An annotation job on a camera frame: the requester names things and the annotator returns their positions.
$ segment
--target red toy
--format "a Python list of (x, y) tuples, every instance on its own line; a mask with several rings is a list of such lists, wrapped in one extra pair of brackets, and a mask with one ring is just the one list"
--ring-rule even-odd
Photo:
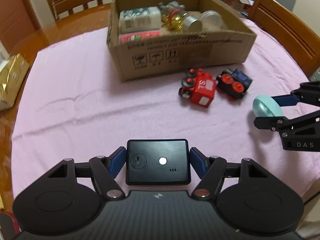
[(209, 73), (203, 72), (202, 68), (189, 69), (181, 84), (179, 95), (183, 98), (189, 98), (191, 103), (207, 108), (212, 102), (216, 90), (216, 80)]

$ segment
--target wooden table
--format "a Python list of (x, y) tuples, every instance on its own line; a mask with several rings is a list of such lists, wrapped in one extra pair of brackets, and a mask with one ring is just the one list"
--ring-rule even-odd
[[(109, 25), (109, 16), (109, 4), (70, 15), (23, 39), (13, 48), (11, 54), (22, 54), (30, 66), (32, 66), (38, 51), (41, 49), (82, 33), (107, 27)], [(12, 212), (13, 203), (11, 134), (26, 80), (27, 78), (24, 79), (14, 107), (0, 113), (0, 193), (4, 202), (5, 211), (7, 212)]]

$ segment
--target gray ribbed surface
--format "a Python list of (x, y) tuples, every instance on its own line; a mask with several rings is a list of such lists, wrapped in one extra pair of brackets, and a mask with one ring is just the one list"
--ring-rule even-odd
[(132, 191), (121, 201), (108, 202), (88, 226), (63, 236), (36, 236), (23, 232), (17, 240), (301, 240), (295, 233), (277, 237), (235, 232), (208, 202), (195, 201), (186, 191)]

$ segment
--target white circle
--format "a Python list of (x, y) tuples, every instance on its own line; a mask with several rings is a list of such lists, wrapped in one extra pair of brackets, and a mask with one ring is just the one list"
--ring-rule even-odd
[(165, 164), (167, 163), (167, 159), (164, 158), (164, 157), (161, 157), (161, 158), (159, 159), (159, 163), (160, 163), (161, 165), (165, 165)]

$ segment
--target pink tablecloth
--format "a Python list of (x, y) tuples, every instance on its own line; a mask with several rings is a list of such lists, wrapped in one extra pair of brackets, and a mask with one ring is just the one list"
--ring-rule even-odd
[[(110, 155), (129, 139), (154, 138), (185, 138), (190, 147), (229, 162), (252, 158), (303, 195), (320, 177), (320, 154), (284, 151), (278, 133), (253, 126), (252, 101), (261, 94), (289, 93), (307, 78), (270, 35), (245, 23), (258, 35), (246, 62), (206, 71), (216, 76), (238, 67), (254, 81), (243, 100), (230, 102), (216, 93), (208, 109), (178, 96), (184, 73), (121, 83), (106, 46), (106, 29), (40, 51), (12, 135), (14, 196), (64, 158), (86, 162)], [(298, 104), (284, 113), (293, 118), (315, 109)], [(125, 167), (116, 181), (128, 192)], [(91, 185), (88, 179), (79, 182)], [(191, 184), (170, 189), (192, 190), (198, 182), (192, 169)]]

